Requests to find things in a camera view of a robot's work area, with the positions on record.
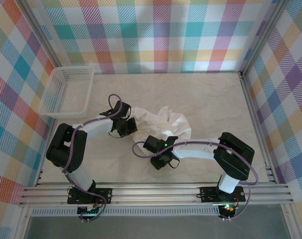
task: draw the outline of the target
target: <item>crumpled white towel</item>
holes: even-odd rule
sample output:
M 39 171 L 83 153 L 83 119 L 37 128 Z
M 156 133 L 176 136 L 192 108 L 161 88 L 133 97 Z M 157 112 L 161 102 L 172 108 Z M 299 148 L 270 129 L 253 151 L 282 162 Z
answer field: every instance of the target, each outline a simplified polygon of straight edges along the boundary
M 135 142 L 145 141 L 149 135 L 163 140 L 169 136 L 178 136 L 179 139 L 191 138 L 191 127 L 186 117 L 172 112 L 168 106 L 162 107 L 157 115 L 143 108 L 134 107 L 131 109 L 131 117 L 135 118 L 138 128 L 138 131 L 132 134 Z M 145 155 L 152 155 L 143 148 L 142 143 L 138 144 L 138 147 Z

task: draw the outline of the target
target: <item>plaid wall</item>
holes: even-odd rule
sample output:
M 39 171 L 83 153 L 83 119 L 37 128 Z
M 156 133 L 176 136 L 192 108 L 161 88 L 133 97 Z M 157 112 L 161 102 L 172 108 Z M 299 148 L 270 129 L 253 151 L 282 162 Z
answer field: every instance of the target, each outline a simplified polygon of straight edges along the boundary
M 248 84 L 280 181 L 302 221 L 302 0 L 291 0 Z
M 102 74 L 236 71 L 270 2 L 42 0 L 71 63 L 94 64 Z
M 0 0 L 0 239 L 13 231 L 36 177 L 51 125 L 37 109 L 52 69 L 14 0 Z
M 244 60 L 242 62 L 242 65 L 241 65 L 239 71 L 242 72 L 244 70 L 244 68 L 245 68 L 245 66 L 247 64 L 247 61 L 251 57 L 251 55 L 253 53 L 253 50 L 256 47 L 257 43 L 258 43 L 259 37 L 262 34 L 262 32 L 264 31 L 264 29 L 265 29 L 265 27 L 266 27 L 269 19 L 271 18 L 272 12 L 273 12 L 273 10 L 274 10 L 274 8 L 275 8 L 275 6 L 276 6 L 276 4 L 277 4 L 278 1 L 279 0 L 272 0 L 272 2 L 270 4 L 270 6 L 269 6 L 269 8 L 268 8 L 268 10 L 267 10 L 264 18 L 263 18 L 263 20 L 261 22 L 261 25 L 259 26 L 258 30 L 256 31 L 256 34 L 255 34 L 255 36 L 253 38 L 253 41 L 252 41 L 252 43 L 251 43 L 248 51 L 246 52 L 246 55 L 244 57 Z

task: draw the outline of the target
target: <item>black mounting plate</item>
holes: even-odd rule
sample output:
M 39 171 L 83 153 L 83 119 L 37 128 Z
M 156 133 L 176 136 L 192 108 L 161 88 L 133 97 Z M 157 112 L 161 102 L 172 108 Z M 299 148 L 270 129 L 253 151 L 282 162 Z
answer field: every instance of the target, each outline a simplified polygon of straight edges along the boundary
M 107 204 L 111 203 L 112 198 L 112 188 L 94 188 L 90 190 L 90 192 L 101 195 L 107 201 Z M 69 189 L 69 197 L 67 200 L 67 204 L 96 204 L 98 200 L 98 204 L 104 203 L 101 198 L 97 198 L 96 196 L 92 196 L 87 193 L 83 193 L 75 188 Z
M 202 203 L 236 203 L 237 198 L 235 195 L 238 196 L 239 202 L 245 202 L 245 194 L 243 187 L 241 186 L 235 187 L 234 192 L 230 194 L 227 202 L 220 199 L 218 193 L 216 192 L 216 187 L 201 187 L 200 193 L 198 194 Z

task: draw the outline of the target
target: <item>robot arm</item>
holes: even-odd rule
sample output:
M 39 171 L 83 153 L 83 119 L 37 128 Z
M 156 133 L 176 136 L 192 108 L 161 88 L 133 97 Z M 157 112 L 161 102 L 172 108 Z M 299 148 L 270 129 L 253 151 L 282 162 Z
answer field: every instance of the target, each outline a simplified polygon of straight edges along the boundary
M 176 136 L 168 137 L 166 141 L 149 136 L 144 143 L 144 148 L 152 153 L 159 153 L 171 145 L 175 145 L 163 153 L 152 157 L 151 164 L 157 169 L 161 169 L 173 159 L 181 158 L 205 158 L 215 160 L 224 170 L 217 186 L 220 196 L 232 194 L 240 181 L 248 179 L 250 168 L 231 151 L 226 150 L 218 144 L 225 145 L 246 159 L 252 164 L 254 150 L 230 133 L 223 133 L 219 138 L 179 140 Z
M 120 137 L 129 135 L 137 131 L 134 118 L 128 117 L 130 114 L 130 105 L 122 102 L 120 112 L 109 119 L 98 120 L 105 116 L 113 115 L 119 110 L 120 102 L 118 101 L 114 109 L 101 113 L 95 119 L 76 131 L 73 141 L 73 153 L 70 164 L 66 169 L 66 176 L 71 179 L 79 188 L 84 191 L 92 191 L 95 182 L 91 179 L 85 168 L 81 165 L 87 142 L 91 139 L 105 133 L 116 130 Z M 68 125 L 62 123 L 58 126 L 57 131 L 49 145 L 46 158 L 55 166 L 63 169 L 69 159 L 70 141 L 74 130 L 81 124 Z

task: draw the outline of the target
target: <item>white plastic basket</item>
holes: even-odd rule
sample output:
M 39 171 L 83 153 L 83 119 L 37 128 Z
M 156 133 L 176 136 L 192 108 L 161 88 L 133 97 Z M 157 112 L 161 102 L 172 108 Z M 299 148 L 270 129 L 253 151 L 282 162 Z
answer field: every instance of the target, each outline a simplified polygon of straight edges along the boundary
M 89 66 L 53 69 L 41 97 L 38 113 L 53 118 L 85 117 L 93 75 L 93 68 Z

